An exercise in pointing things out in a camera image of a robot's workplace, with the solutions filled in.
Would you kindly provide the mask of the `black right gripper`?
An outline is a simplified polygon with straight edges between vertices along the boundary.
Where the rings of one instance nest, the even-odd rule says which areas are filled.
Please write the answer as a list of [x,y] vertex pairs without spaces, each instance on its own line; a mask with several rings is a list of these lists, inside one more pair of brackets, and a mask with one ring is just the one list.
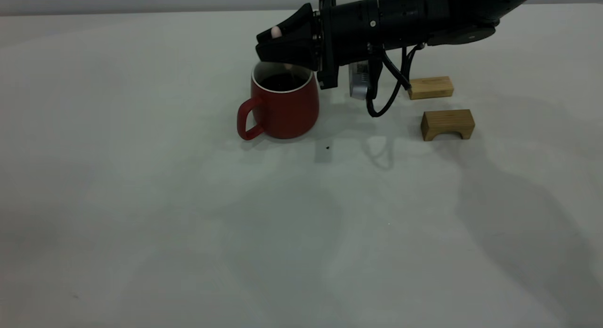
[[295,34],[312,29],[314,10],[306,3],[285,21],[273,27],[273,36],[259,38],[256,53],[262,62],[291,64],[318,71],[322,90],[338,85],[340,66],[367,60],[370,45],[377,44],[379,0],[362,0],[337,5],[336,0],[319,0],[315,20],[317,48],[312,38]]

